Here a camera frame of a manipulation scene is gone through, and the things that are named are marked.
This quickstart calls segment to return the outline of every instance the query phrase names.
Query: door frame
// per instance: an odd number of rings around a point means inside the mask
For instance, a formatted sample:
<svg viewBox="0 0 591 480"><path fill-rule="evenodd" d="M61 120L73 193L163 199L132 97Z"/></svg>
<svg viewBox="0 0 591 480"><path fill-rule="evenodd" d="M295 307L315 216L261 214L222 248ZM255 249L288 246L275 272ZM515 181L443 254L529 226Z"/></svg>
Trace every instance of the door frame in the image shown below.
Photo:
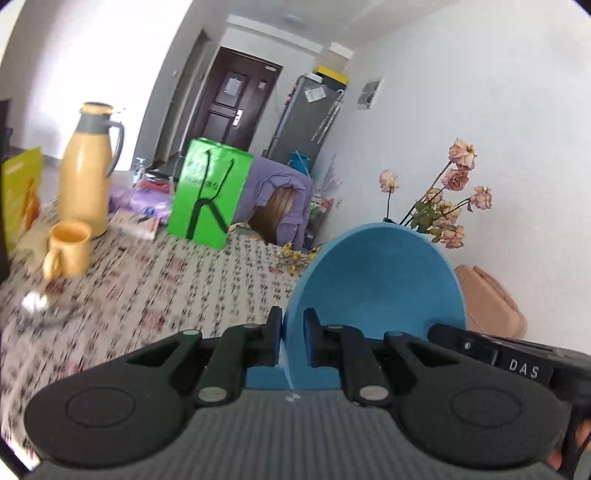
<svg viewBox="0 0 591 480"><path fill-rule="evenodd" d="M186 137L185 137L185 139L183 141L183 147L181 149L181 154L183 156L185 156L187 154L187 150L189 149L189 143L191 142L191 140L193 140L192 138L190 138L190 135L188 133L190 131L192 131L193 130L193 127L195 126L195 122L197 120L197 114L199 113L199 110L202 107L202 103L203 103L203 99L204 99L204 94L207 91L207 88L211 84L212 71L213 71L213 69L215 67L215 64L216 64L216 62L217 62L217 60L218 60L218 58L220 56L220 53L222 53L222 52L232 53L234 55L238 55L240 57L244 57L244 58L249 59L249 60L255 60L255 61L257 61L259 63L262 63L262 64L264 64L266 66L273 67L273 68L277 69L276 75L275 75L275 80L273 81L273 84L271 85L271 88L269 88L267 90L267 92L265 94L265 100L263 101L263 104L262 104L262 108L261 108L261 110L259 111L259 113L258 113L258 115L256 117L254 133L252 134L252 138L251 138L250 143L248 144L248 148L250 148L250 146L252 144L252 139L256 135L256 131L258 129L259 122L261 121L262 114L265 111L265 109L267 108L267 103L269 102L269 98L271 98L271 94L272 94L273 90L275 90L275 87L277 85L277 80L279 79L279 75L281 74L281 71L283 70L283 66L282 65L279 65L278 63L275 63L274 61L265 60L265 59L262 59L260 57L255 57L254 55L250 55L248 53L244 53L243 51L234 50L232 48L220 47L219 50L216 53L216 57L213 60L212 66L209 69L209 72L207 74L207 78L205 80L205 84L204 84L203 89L202 89L202 94L201 94L200 99L199 99L199 101L197 103L197 106L195 107L195 110L193 111L193 116L191 117L191 120L189 121L189 128L187 128L187 135L186 135Z"/></svg>

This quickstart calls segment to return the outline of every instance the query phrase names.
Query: hand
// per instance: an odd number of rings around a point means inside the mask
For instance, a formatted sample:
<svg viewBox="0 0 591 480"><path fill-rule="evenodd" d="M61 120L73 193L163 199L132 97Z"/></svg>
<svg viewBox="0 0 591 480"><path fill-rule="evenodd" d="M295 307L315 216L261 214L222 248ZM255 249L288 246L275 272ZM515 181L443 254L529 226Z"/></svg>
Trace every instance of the hand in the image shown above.
<svg viewBox="0 0 591 480"><path fill-rule="evenodd" d="M585 420L577 427L577 433L575 435L577 445L581 446L590 433L591 420ZM550 465L554 470L558 470L560 468L560 465L562 465L562 453L560 453L560 450L556 449L550 454L548 457L548 465Z"/></svg>

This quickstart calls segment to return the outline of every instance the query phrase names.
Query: yellow mug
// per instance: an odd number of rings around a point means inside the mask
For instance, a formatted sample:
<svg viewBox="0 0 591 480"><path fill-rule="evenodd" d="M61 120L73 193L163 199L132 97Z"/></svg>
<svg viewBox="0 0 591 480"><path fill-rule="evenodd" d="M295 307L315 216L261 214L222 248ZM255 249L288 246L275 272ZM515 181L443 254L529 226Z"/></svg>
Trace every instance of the yellow mug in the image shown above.
<svg viewBox="0 0 591 480"><path fill-rule="evenodd" d="M43 278L52 280L60 275L79 277L90 266L90 237L92 228L78 220L64 220L49 232L49 253L43 262Z"/></svg>

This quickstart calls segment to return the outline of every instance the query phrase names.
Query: table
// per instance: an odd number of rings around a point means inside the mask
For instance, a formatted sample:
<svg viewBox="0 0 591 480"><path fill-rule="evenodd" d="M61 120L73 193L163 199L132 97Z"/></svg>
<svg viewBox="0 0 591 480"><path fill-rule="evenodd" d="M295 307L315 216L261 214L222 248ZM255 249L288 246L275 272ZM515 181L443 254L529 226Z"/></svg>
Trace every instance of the table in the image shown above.
<svg viewBox="0 0 591 480"><path fill-rule="evenodd" d="M56 223L55 204L37 221ZM110 229L93 241L92 266L83 278L47 284L40 271L13 264L0 287L3 438L34 456L24 409L36 391L60 378L180 330L200 329L208 338L233 325L264 323L272 306L286 307L296 281L277 268L280 250L238 233L215 250L164 229L154 242ZM85 313L62 326L28 326L19 303L42 288L84 305Z"/></svg>

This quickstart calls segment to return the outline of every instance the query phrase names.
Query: door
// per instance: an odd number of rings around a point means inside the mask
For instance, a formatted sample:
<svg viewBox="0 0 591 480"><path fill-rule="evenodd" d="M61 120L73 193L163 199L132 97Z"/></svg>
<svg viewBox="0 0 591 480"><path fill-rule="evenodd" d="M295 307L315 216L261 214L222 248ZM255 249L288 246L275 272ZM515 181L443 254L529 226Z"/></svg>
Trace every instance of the door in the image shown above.
<svg viewBox="0 0 591 480"><path fill-rule="evenodd" d="M198 137L248 150L280 71L274 63L221 48L183 150Z"/></svg>

